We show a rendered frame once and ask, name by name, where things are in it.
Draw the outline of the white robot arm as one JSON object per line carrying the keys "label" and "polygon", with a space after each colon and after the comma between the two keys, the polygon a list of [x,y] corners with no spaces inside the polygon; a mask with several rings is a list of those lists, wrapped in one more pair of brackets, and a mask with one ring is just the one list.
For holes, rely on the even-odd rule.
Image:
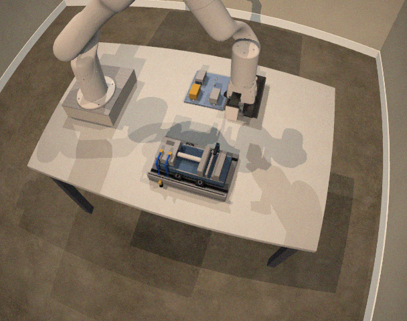
{"label": "white robot arm", "polygon": [[[62,32],[67,29],[61,32],[54,42],[54,55],[63,62],[71,61],[73,73],[80,87],[77,101],[84,109],[93,110],[102,107],[114,95],[114,81],[104,76],[97,55],[100,28],[134,1],[91,0],[71,19]],[[239,88],[252,87],[254,81],[258,79],[256,72],[260,54],[260,42],[252,28],[243,21],[233,20],[221,0],[183,0],[183,2],[214,40],[226,41],[231,37],[234,38],[236,43],[232,46],[231,82]],[[241,95],[232,92],[230,102],[226,104],[224,118],[237,121]]]}

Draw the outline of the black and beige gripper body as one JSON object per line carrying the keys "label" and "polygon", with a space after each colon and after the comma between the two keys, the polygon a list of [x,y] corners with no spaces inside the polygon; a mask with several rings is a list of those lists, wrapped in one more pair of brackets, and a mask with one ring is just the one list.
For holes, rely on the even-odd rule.
{"label": "black and beige gripper body", "polygon": [[256,97],[256,92],[257,92],[257,84],[256,80],[254,81],[253,87],[250,88],[239,88],[233,85],[231,82],[231,79],[229,79],[228,82],[228,89],[227,89],[227,97],[230,99],[232,92],[237,92],[242,94],[240,98],[240,102],[247,103],[247,104],[253,104],[255,101]]}

